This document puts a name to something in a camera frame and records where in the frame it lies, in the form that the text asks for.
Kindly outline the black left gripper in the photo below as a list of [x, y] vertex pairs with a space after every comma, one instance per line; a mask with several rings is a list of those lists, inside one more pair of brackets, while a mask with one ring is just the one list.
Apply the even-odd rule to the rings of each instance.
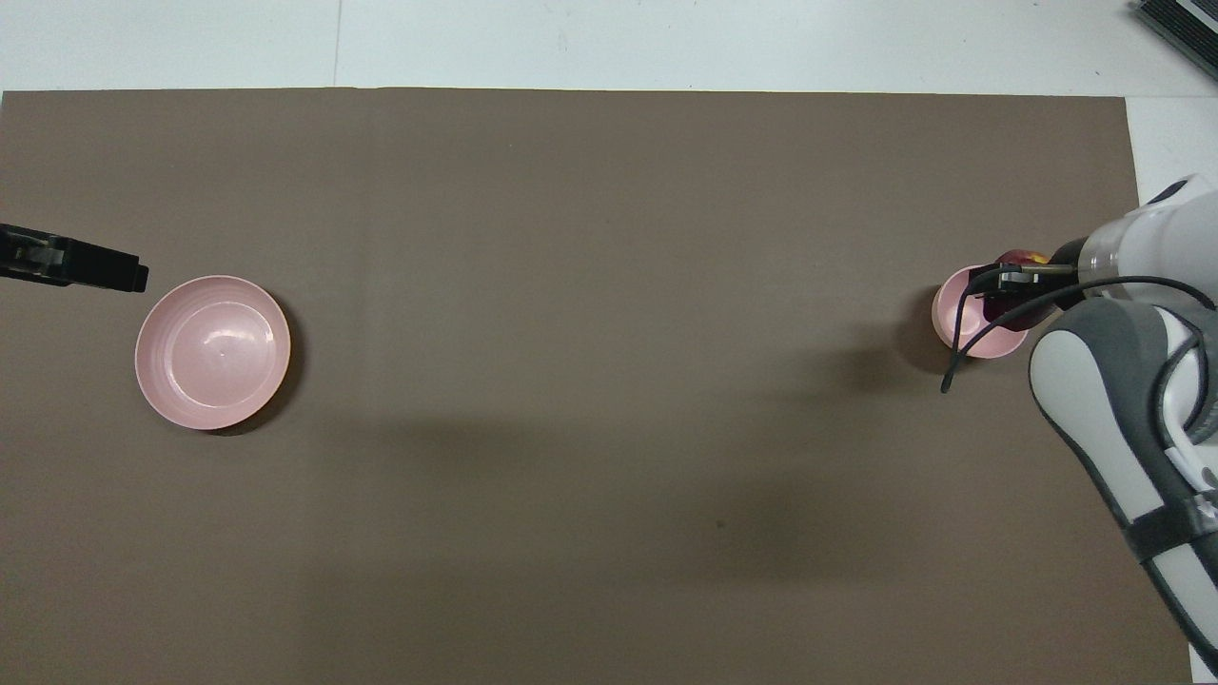
[[149, 267], [134, 254], [1, 225], [1, 277], [54, 286], [79, 284], [119, 293], [147, 290]]

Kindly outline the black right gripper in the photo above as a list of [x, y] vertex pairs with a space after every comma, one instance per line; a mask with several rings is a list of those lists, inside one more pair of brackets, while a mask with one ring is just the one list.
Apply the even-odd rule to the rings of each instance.
[[1045, 294], [1054, 294], [1054, 307], [1066, 311], [1082, 303], [1086, 295], [1079, 289], [1079, 262], [1086, 238], [1080, 236], [1054, 251], [1049, 264], [1066, 267], [1057, 275], [1039, 275], [1035, 269], [1026, 271], [1015, 262], [991, 262], [970, 268], [970, 297], [993, 307], [1017, 307]]

